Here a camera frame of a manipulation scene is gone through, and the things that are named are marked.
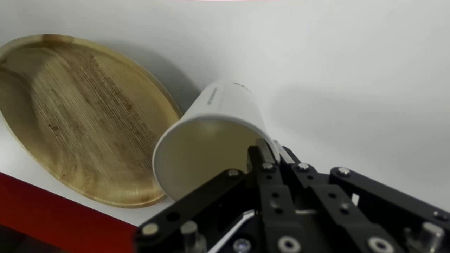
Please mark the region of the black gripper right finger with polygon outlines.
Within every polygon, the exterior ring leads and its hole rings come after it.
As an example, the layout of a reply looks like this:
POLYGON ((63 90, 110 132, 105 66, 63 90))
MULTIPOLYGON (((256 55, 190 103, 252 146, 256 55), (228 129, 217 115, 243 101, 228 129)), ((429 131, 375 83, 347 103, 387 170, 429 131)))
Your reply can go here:
POLYGON ((288 184, 295 214, 302 218, 305 249, 311 253, 404 253, 380 223, 371 222, 330 176, 277 143, 281 176, 288 184))

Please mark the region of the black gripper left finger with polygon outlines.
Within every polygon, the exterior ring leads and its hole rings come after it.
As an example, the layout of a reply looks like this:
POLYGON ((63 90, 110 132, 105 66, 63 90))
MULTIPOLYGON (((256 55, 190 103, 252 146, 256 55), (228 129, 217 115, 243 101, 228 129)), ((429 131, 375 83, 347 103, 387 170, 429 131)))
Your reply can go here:
POLYGON ((319 253, 319 240, 295 212, 291 167, 274 157, 264 139, 248 149, 248 163, 259 195, 263 249, 267 253, 319 253))

